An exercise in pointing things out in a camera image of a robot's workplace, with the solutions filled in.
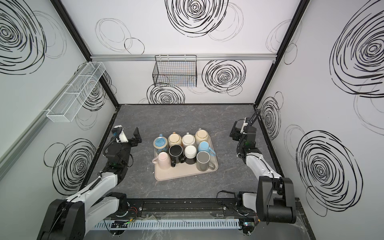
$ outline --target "gray marble countertop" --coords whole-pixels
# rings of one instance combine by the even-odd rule
[[[114,126],[122,125],[127,138],[133,137],[135,127],[139,127],[142,143],[131,149],[133,166],[128,169],[124,180],[111,191],[125,193],[128,198],[214,198],[221,190],[256,192],[257,179],[236,156],[238,142],[229,137],[233,123],[253,113],[252,105],[123,105]],[[256,146],[274,168],[258,122],[253,126],[257,128]],[[165,137],[172,132],[181,136],[187,132],[194,135],[199,128],[207,130],[211,136],[218,157],[217,171],[157,181],[152,163],[153,140],[160,133]],[[104,156],[100,156],[89,182],[97,177],[106,161]],[[220,193],[219,197],[231,196]]]

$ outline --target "black circle drawing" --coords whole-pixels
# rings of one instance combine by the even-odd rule
[[[113,28],[116,34],[121,36],[119,36],[118,39],[113,39],[113,37],[108,36],[108,34],[103,32],[103,24],[105,25],[104,27]],[[131,37],[131,33],[122,21],[115,18],[100,19],[96,23],[95,33],[100,43],[109,50],[122,53],[127,51],[124,47],[124,41]]]
[[[223,21],[217,28],[208,32],[208,36],[216,41],[228,41],[240,32],[243,24],[243,11],[236,4],[228,3]]]
[[[276,98],[281,98],[281,102],[277,102]],[[267,97],[261,107],[261,118],[264,122],[265,129],[271,140],[275,139],[279,134],[281,127],[280,109],[284,103],[281,92],[276,92],[274,97]]]
[[[288,45],[288,47],[290,47],[290,50],[286,51],[284,53],[284,63],[286,65],[289,65],[289,64],[293,63],[293,61],[296,59],[296,56],[297,56],[297,46],[296,46],[296,44],[290,43]]]
[[[103,73],[103,76],[111,90],[116,93],[117,89],[115,86],[112,85],[112,79],[107,73],[107,71]],[[105,92],[100,82],[97,82],[95,85],[95,81],[96,79],[91,79],[85,86],[85,91],[83,92],[88,93],[90,91],[91,93],[89,94],[89,96],[80,96],[80,99],[85,99],[83,108],[86,108],[89,111],[100,110],[102,106],[104,106],[105,102],[109,99],[107,93]]]
[[[304,130],[295,124],[289,125],[284,131],[285,150],[293,160],[296,159],[297,146],[304,135]]]
[[[203,83],[207,89],[214,93],[230,93],[244,83],[246,73],[247,68],[243,61],[209,61],[202,72],[202,76],[205,76]]]
[[[52,168],[52,182],[58,193],[70,196],[78,191],[95,153],[95,146],[83,138],[68,145],[57,142],[49,146],[43,162]]]
[[[266,41],[265,46],[268,49],[268,51],[272,53],[277,53],[279,50],[279,47],[281,45],[281,42],[283,41],[283,38],[285,36],[285,33],[287,32],[287,29],[291,23],[292,19],[285,20],[281,23],[279,23],[276,27],[272,29],[272,31],[269,33]],[[285,52],[290,52],[293,49],[293,45],[291,43],[294,43],[296,45],[297,40],[299,39],[300,33],[301,33],[302,23],[299,22],[297,25],[296,31],[293,34],[290,45],[288,45]]]
[[[46,53],[48,58],[59,58],[64,56],[67,50],[67,38],[61,25],[49,14],[41,11],[33,11],[33,14],[39,20],[46,36]]]
[[[147,90],[147,99],[151,104],[180,104],[185,102],[183,91],[169,83],[152,84]]]
[[[165,0],[172,26],[188,37],[204,36],[223,21],[228,0]]]
[[[319,216],[325,216],[327,210],[345,211],[360,200],[363,178],[359,166],[352,153],[329,132],[311,131],[301,139],[296,166],[307,189],[308,204],[312,202],[311,208]]]
[[[117,88],[112,84],[111,76],[107,73],[107,71],[104,71],[103,77],[105,81],[107,82],[109,88],[111,89],[113,94],[116,94],[118,92]],[[104,97],[109,100],[108,94],[104,91]]]
[[[191,92],[191,93],[194,93],[194,94],[204,94],[204,93],[207,93],[209,92],[209,89],[207,89],[205,86],[204,86],[204,83],[203,83],[203,79],[205,78],[205,74],[201,74],[199,73],[197,75],[197,84],[196,84],[196,87],[187,87],[187,89]]]
[[[131,37],[127,26],[118,19],[100,19],[96,23],[95,33],[99,42],[109,50],[121,53],[128,52],[130,54],[144,53],[145,46],[142,41]]]
[[[329,70],[344,92],[384,98],[384,1],[368,1],[348,21],[333,45]]]
[[[372,86],[362,86],[365,89],[375,91],[381,87],[378,84]],[[355,95],[353,108],[361,124],[369,130],[384,135],[384,99],[383,98],[364,98],[359,94]]]
[[[25,1],[0,2],[0,73],[37,71],[46,53],[44,30]]]
[[[97,111],[89,111],[86,108],[81,108],[74,119],[77,126],[79,126],[81,130],[86,131],[90,130],[96,124],[97,115]]]
[[[127,38],[124,41],[124,48],[130,54],[143,54],[145,51],[145,46],[137,38]]]

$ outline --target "tray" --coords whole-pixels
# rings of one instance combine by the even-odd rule
[[[213,150],[215,150],[210,137],[209,137],[207,142],[208,142],[209,146]],[[154,164],[155,165],[155,179],[157,181],[164,181],[164,180],[175,179],[175,178],[179,178],[179,177],[186,177],[186,176],[192,176],[192,175],[197,175],[197,174],[214,172],[218,169],[218,162],[217,162],[216,156],[211,156],[210,161],[213,164],[215,164],[216,168],[214,170],[211,170],[208,168],[208,170],[206,170],[205,172],[200,172],[199,170],[197,170],[196,164],[189,165],[186,162],[178,163],[178,164],[176,164],[175,167],[170,167],[166,170],[163,170],[157,164]]]

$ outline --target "black frame edge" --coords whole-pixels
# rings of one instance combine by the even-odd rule
[[[266,129],[265,129],[265,125],[264,125],[263,121],[262,121],[260,118],[258,118],[258,121],[259,121],[260,129],[262,130],[262,133],[263,133],[263,136],[264,136],[266,145],[267,145],[268,150],[269,150],[269,152],[270,152],[270,154],[271,154],[272,161],[273,161],[273,164],[274,164],[274,166],[275,166],[276,172],[277,172],[278,174],[280,174],[282,177],[284,177],[283,170],[281,169],[279,160],[277,159],[275,150],[274,150],[274,148],[273,148],[273,146],[272,146],[272,142],[271,142],[271,140],[269,139],[268,133],[267,133],[267,131],[266,131]]]
[[[102,138],[101,141],[100,141],[99,147],[97,148],[96,153],[95,153],[95,155],[94,155],[93,158],[92,158],[92,162],[91,162],[91,164],[90,164],[90,166],[89,166],[89,168],[88,168],[88,170],[87,170],[87,173],[85,174],[85,177],[84,177],[84,179],[83,179],[83,182],[82,182],[81,185],[80,185],[79,191],[87,186],[88,181],[89,181],[89,179],[91,178],[91,174],[92,174],[92,172],[93,172],[93,169],[95,168],[96,163],[97,163],[97,161],[99,160],[99,157],[100,157],[100,155],[101,155],[101,151],[103,150],[103,147],[104,147],[105,143],[107,142],[108,135],[109,135],[109,133],[110,133],[111,130],[112,130],[113,124],[114,124],[114,122],[115,122],[116,116],[117,116],[118,113],[119,113],[120,108],[121,108],[121,105],[119,105],[119,106],[116,108],[116,111],[114,112],[114,114],[112,115],[111,120],[109,121],[108,127],[107,127],[107,129],[105,130],[105,132],[104,132],[104,135],[103,135],[103,138]]]
[[[312,231],[311,225],[308,221],[307,215],[304,212],[303,205],[298,197],[295,197],[296,210],[299,212],[301,219],[303,220],[304,227],[307,229],[310,240],[316,240],[314,233]]]
[[[53,7],[55,8],[57,14],[60,16],[61,20],[63,21],[63,23],[67,27],[69,33],[71,34],[77,47],[79,48],[79,50],[83,54],[85,60],[86,61],[92,61],[91,52],[88,50],[87,46],[85,45],[85,42],[83,41],[79,32],[77,31],[71,17],[69,16],[69,14],[68,14],[67,10],[65,9],[61,0],[50,0],[50,1],[52,3]],[[113,106],[115,106],[115,108],[118,108],[119,103],[118,103],[115,95],[113,94],[112,90],[108,86],[107,82],[105,81],[104,76],[101,76],[99,82],[100,82],[101,86],[103,87],[104,91],[107,93]]]
[[[277,51],[277,57],[276,61],[272,63],[271,68],[268,71],[268,74],[263,82],[263,85],[260,89],[259,94],[257,95],[255,105],[253,106],[256,110],[256,108],[259,106],[260,102],[262,101],[262,98],[268,88],[269,83],[271,82],[277,67],[279,66],[281,60],[283,59],[284,53],[289,45],[289,42],[291,41],[291,38],[293,34],[296,31],[297,26],[299,25],[299,22],[301,21],[301,17],[303,16],[309,2],[311,0],[301,0],[295,14],[293,15],[292,21],[288,27],[287,32],[285,33],[285,36],[283,38],[283,41],[281,42],[281,45],[279,47],[279,50]]]

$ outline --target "blue mug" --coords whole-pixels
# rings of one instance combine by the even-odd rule
[[[216,156],[215,151],[209,146],[208,142],[206,142],[206,141],[200,142],[199,147],[197,148],[197,150],[198,150],[198,152],[206,151],[206,152],[209,153],[209,155]]]

